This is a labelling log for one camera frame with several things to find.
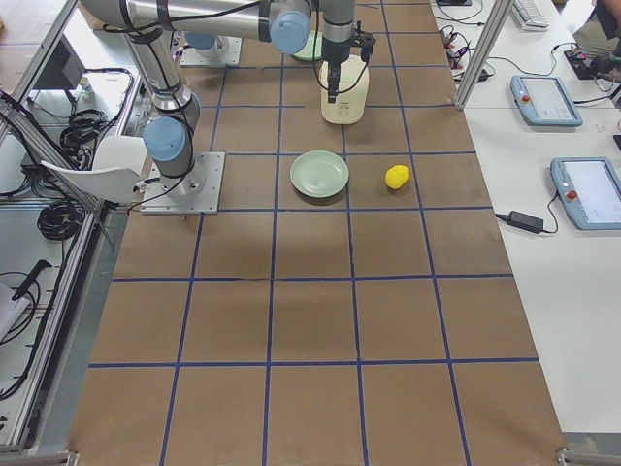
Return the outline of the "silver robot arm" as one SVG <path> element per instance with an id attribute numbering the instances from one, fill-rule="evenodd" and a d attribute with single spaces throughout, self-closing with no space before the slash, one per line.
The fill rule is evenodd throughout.
<path id="1" fill-rule="evenodd" d="M 183 35 L 186 43 L 196 50 L 224 51 L 229 48 L 229 40 L 224 36 L 191 31 L 184 31 Z"/>
<path id="2" fill-rule="evenodd" d="M 103 21 L 107 32 L 125 37 L 159 113 L 143 134 L 147 152 L 165 194 L 180 199 L 201 192 L 207 174 L 193 153 L 198 98 L 183 83 L 165 32 L 252 39 L 293 54 L 306 45 L 311 20 L 321 19 L 329 103 L 343 93 L 341 68 L 351 49 L 360 49 L 368 62 L 375 44 L 373 35 L 356 20 L 352 1 L 86 1 L 83 5 Z"/>

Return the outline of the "green plate near arm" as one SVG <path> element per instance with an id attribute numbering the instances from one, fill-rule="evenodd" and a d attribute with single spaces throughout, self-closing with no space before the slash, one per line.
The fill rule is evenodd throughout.
<path id="1" fill-rule="evenodd" d="M 336 195 L 349 180 L 345 161 L 327 150 L 312 150 L 301 154 L 293 161 L 289 175 L 293 186 L 312 198 Z"/>
<path id="2" fill-rule="evenodd" d="M 292 57 L 305 62 L 315 62 L 322 59 L 322 33 L 312 30 L 305 46 L 292 54 Z"/>

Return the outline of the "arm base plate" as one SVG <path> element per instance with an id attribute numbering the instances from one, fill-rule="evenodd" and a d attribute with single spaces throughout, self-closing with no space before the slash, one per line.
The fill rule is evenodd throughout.
<path id="1" fill-rule="evenodd" d="M 149 176 L 159 178 L 159 181 L 147 185 L 140 212 L 146 215 L 216 214 L 224 165 L 225 153 L 222 151 L 196 152 L 193 170 L 168 191 L 176 181 L 162 178 L 156 163 L 152 162 Z"/>
<path id="2" fill-rule="evenodd" d="M 237 66 L 241 58 L 242 39 L 224 37 L 229 40 L 229 48 L 224 51 L 196 50 L 186 44 L 181 54 L 180 66 L 186 68 Z"/>

